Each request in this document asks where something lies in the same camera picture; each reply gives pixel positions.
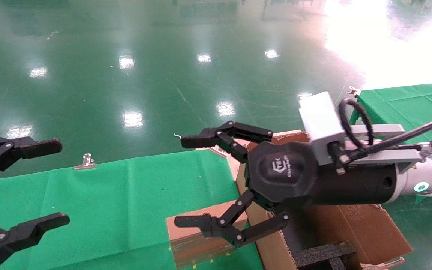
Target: cardboard box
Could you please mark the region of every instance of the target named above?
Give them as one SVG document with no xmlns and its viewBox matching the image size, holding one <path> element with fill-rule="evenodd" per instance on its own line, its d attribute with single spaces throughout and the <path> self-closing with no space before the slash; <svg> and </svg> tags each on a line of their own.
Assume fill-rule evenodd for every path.
<svg viewBox="0 0 432 270">
<path fill-rule="evenodd" d="M 213 205 L 201 210 L 180 214 L 178 216 L 198 216 L 205 213 L 221 217 L 235 201 Z M 234 251 L 235 247 L 223 238 L 204 238 L 199 228 L 178 228 L 174 225 L 175 217 L 166 219 L 169 242 L 177 269 L 201 263 Z M 234 227 L 242 231 L 248 217 L 243 213 L 234 223 Z"/>
<path fill-rule="evenodd" d="M 308 141 L 305 133 L 296 131 L 274 134 L 273 143 L 284 144 L 292 141 Z M 257 144 L 247 143 L 248 150 L 252 150 Z M 245 164 L 238 164 L 235 159 L 228 157 L 233 175 L 237 173 L 235 182 L 238 191 L 242 194 L 245 187 Z M 270 213 L 257 204 L 252 204 L 246 211 L 250 225 L 258 224 L 270 218 Z M 345 262 L 349 270 L 361 269 L 360 264 L 365 264 L 365 269 L 371 269 L 371 265 L 379 265 L 373 269 L 385 269 L 402 263 L 400 258 L 397 263 L 384 265 L 386 261 L 411 252 L 409 245 L 401 231 L 388 213 L 380 205 L 340 205 L 317 206 L 306 209 L 309 222 L 316 229 L 320 245 L 328 243 L 341 243 L 351 241 L 357 252 Z M 283 232 L 271 234 L 256 242 L 259 255 L 266 270 L 296 270 L 293 256 L 286 244 Z"/>
</svg>

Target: metal screw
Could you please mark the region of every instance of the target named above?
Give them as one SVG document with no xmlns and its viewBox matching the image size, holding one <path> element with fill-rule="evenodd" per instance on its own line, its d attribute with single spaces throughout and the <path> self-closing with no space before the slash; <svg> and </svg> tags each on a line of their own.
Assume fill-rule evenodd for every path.
<svg viewBox="0 0 432 270">
<path fill-rule="evenodd" d="M 337 169 L 336 169 L 336 173 L 337 173 L 339 176 L 342 176 L 343 174 L 346 173 L 346 170 L 344 170 L 344 168 L 337 168 Z"/>
<path fill-rule="evenodd" d="M 350 162 L 350 158 L 348 155 L 342 155 L 339 157 L 339 161 L 341 161 L 343 164 L 348 164 Z"/>
</svg>

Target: metal binder clip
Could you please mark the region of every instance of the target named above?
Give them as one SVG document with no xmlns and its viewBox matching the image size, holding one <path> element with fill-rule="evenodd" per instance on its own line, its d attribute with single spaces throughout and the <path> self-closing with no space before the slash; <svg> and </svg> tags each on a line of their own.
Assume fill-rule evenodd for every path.
<svg viewBox="0 0 432 270">
<path fill-rule="evenodd" d="M 78 170 L 96 168 L 97 164 L 94 162 L 95 161 L 93 159 L 91 159 L 91 154 L 89 154 L 89 153 L 84 154 L 84 156 L 82 156 L 82 165 L 74 166 L 74 169 L 76 171 L 78 171 Z"/>
<path fill-rule="evenodd" d="M 216 154 L 222 158 L 228 157 L 228 153 L 225 150 L 223 150 L 223 148 L 219 147 L 219 145 L 215 145 L 215 146 L 209 148 L 209 151 L 213 152 L 214 154 Z"/>
</svg>

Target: green tablecloth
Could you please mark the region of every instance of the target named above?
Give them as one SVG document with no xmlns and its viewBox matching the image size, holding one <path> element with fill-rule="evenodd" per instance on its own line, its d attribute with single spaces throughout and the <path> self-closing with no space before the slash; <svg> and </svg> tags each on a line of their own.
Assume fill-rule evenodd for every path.
<svg viewBox="0 0 432 270">
<path fill-rule="evenodd" d="M 362 91 L 358 102 L 366 109 L 373 124 L 399 123 L 406 131 L 432 121 L 432 84 Z M 359 117 L 353 112 L 351 123 Z M 427 142 L 432 131 L 407 141 Z"/>
<path fill-rule="evenodd" d="M 0 269 L 175 269 L 165 218 L 237 197 L 227 161 L 207 150 L 0 179 L 1 228 L 54 212 L 71 219 Z M 254 244 L 197 265 L 203 270 L 262 268 Z"/>
</svg>

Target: green epoxy floor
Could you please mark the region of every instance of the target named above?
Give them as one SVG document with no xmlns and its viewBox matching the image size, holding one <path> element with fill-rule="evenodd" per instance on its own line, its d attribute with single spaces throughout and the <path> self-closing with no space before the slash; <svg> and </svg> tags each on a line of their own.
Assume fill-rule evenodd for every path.
<svg viewBox="0 0 432 270">
<path fill-rule="evenodd" d="M 431 81 L 432 0 L 0 0 L 0 136 L 64 145 L 2 175 L 178 152 L 228 120 L 302 129 L 300 97 Z M 428 203 L 392 206 L 430 244 L 402 268 L 432 269 L 432 228 L 404 227 Z"/>
</svg>

